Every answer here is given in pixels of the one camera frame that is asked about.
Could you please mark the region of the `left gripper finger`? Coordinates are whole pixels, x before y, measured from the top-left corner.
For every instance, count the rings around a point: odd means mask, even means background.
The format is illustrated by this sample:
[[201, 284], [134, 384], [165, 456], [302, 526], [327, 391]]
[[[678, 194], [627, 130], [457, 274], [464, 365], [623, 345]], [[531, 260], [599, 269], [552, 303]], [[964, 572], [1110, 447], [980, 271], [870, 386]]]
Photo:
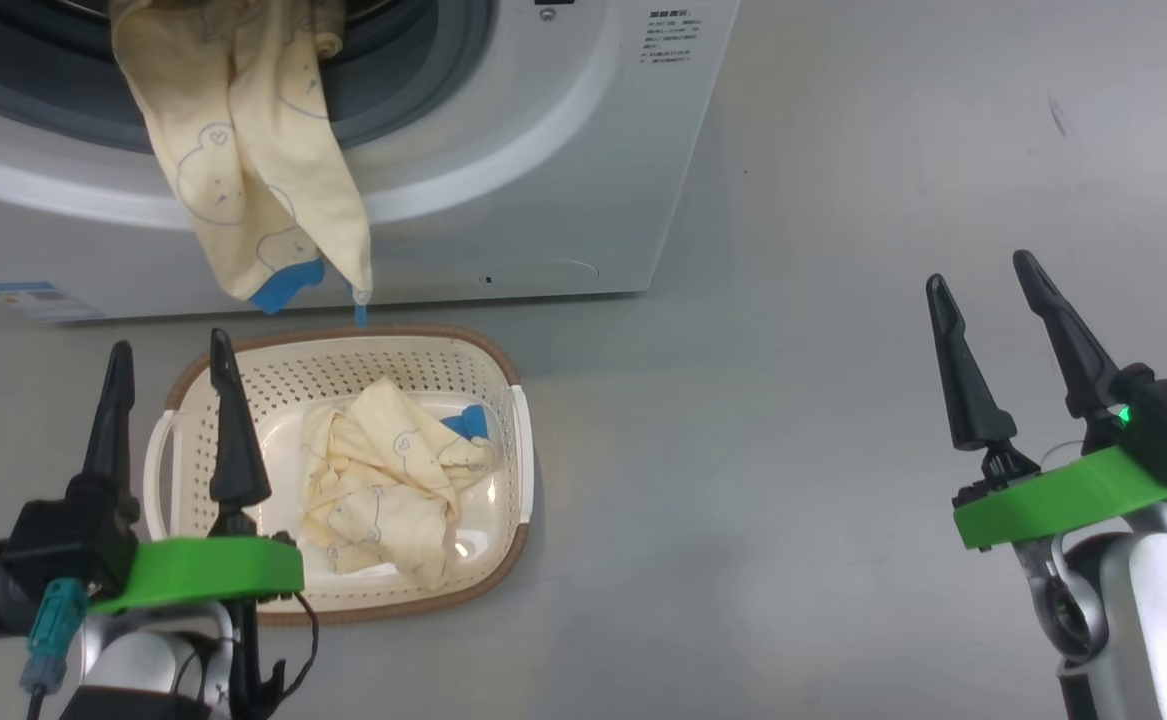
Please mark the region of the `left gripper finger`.
[[138, 520], [141, 513], [140, 503], [130, 487], [130, 413], [134, 400], [132, 347], [121, 340], [109, 354], [106, 378], [81, 470], [81, 487], [111, 497], [123, 520]]
[[251, 519], [249, 509], [267, 501], [272, 488], [235, 347], [228, 333], [218, 328], [211, 333], [209, 370], [219, 407], [216, 464], [209, 483], [209, 496], [217, 503], [218, 513], [208, 536], [253, 537], [257, 520]]

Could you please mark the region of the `right gripper green-band body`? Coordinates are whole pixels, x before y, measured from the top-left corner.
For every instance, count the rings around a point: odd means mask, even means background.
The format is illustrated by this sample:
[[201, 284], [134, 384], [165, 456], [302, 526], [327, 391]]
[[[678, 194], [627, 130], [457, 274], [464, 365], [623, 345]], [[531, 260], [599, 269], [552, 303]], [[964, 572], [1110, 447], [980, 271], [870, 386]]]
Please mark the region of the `right gripper green-band body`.
[[1096, 583], [1069, 566], [1064, 539], [1163, 505], [1167, 485], [1113, 447], [963, 502], [953, 509], [953, 523], [967, 550], [1008, 544], [1039, 624], [1058, 655], [1093, 657], [1107, 644], [1107, 615]]

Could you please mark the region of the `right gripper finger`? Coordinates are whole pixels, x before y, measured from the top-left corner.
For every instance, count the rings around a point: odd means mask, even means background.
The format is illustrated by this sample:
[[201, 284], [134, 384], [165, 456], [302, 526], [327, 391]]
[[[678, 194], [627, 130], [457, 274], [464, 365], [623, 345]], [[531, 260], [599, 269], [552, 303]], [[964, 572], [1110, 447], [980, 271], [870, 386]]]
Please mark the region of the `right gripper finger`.
[[941, 391], [955, 450], [984, 452], [981, 478], [993, 487], [1040, 473], [1040, 466], [1016, 450], [1013, 415], [995, 404], [981, 369], [967, 347], [966, 324], [943, 275], [925, 282]]
[[1121, 432], [1112, 411], [1117, 365], [1030, 251], [1014, 251], [1013, 266], [1028, 307], [1043, 320], [1065, 383], [1068, 413], [1086, 425], [1081, 450], [1092, 454], [1112, 447]]

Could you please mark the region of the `left gripper green-band body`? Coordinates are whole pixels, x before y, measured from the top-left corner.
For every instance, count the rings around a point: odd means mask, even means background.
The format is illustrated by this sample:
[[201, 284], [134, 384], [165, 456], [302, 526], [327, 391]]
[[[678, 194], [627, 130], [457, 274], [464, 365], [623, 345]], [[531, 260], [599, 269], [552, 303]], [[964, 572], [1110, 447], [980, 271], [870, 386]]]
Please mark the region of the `left gripper green-band body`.
[[91, 603], [88, 685], [117, 700], [286, 701], [278, 660], [264, 678], [259, 603], [303, 597], [303, 560], [264, 537], [177, 537], [140, 544], [130, 582]]

